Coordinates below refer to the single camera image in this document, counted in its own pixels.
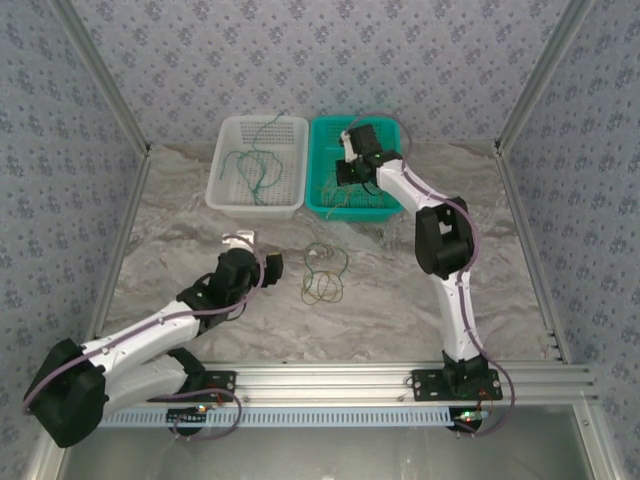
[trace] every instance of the green plastic basket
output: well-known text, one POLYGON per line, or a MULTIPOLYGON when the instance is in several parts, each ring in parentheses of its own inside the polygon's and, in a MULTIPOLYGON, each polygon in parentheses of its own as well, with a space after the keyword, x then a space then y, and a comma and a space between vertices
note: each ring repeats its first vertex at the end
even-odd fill
MULTIPOLYGON (((307 191, 305 201, 309 210, 324 220, 344 222, 384 222, 394 213, 402 211, 391 195, 381 192, 371 184, 338 187, 336 182, 336 160, 344 158, 340 146, 340 134, 355 119, 355 116, 339 115, 317 117, 311 122, 307 191)), ((394 149, 402 153, 398 124, 384 117, 363 119, 359 125, 370 123, 385 150, 394 149)))

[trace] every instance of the white cable tray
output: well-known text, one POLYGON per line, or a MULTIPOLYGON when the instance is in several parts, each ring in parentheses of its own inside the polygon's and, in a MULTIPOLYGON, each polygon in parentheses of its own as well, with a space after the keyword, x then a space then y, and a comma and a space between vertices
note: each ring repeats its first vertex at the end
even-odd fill
MULTIPOLYGON (((235 407, 210 410, 205 421, 180 423, 184 427, 228 427, 236 417, 235 407)), ((166 408, 132 408, 115 413, 100 423, 106 428, 170 427, 166 408)), ((379 408, 284 408, 246 407, 240 427, 443 427, 451 426, 448 407, 379 408)))

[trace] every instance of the wall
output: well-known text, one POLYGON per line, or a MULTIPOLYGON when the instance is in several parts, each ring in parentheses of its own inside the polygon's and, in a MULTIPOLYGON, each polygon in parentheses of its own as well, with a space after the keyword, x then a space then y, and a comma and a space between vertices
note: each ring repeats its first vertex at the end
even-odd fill
POLYGON ((394 111, 491 140, 565 0, 74 0, 147 140, 230 115, 394 111))
POLYGON ((46 352, 82 338, 136 159, 46 2, 0 2, 0 478, 36 422, 20 401, 46 352))
POLYGON ((596 3, 511 152, 574 361, 640 478, 640 5, 596 3))

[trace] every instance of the table surface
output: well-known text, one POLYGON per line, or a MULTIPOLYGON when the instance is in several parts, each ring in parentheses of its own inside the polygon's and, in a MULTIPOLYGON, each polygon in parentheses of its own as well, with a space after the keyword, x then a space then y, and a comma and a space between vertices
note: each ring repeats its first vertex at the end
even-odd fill
MULTIPOLYGON (((103 333, 156 312, 224 251, 221 237, 253 229, 263 252, 284 255, 277 285, 242 317, 192 340, 202 360, 440 360, 444 325, 436 292, 413 251, 414 220, 326 222, 306 208, 285 221, 238 220, 210 209, 209 153, 154 147, 151 168, 103 333), (350 265, 340 303, 305 305, 303 253, 311 242, 344 248, 350 265)), ((478 332, 496 358, 555 358, 495 160, 471 148, 416 144, 412 168, 442 193, 461 195, 481 234, 471 294, 478 332)))

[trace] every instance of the basket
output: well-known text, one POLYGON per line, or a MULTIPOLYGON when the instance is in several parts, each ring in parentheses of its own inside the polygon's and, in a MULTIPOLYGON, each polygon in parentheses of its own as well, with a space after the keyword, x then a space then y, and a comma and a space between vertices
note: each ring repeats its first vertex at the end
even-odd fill
MULTIPOLYGON (((394 213, 402 211, 391 195, 369 184, 368 193, 362 185, 338 187, 336 160, 344 158, 340 134, 355 116, 317 117, 311 122, 309 171, 307 174, 306 205, 324 220, 346 222, 384 222, 394 213)), ((370 123, 385 150, 401 152, 398 124, 383 117, 365 118, 360 124, 370 123)))
POLYGON ((222 122, 205 195, 209 207, 229 217, 261 219, 291 218, 300 208, 307 174, 309 123, 301 117, 281 116, 273 122, 275 118, 245 115, 222 122), (251 158, 242 160, 232 153, 251 151, 253 147, 273 153, 282 163, 279 178, 280 167, 269 155, 262 157, 269 160, 263 168, 251 158), (256 197, 251 189, 261 177, 266 187, 260 188, 256 197))

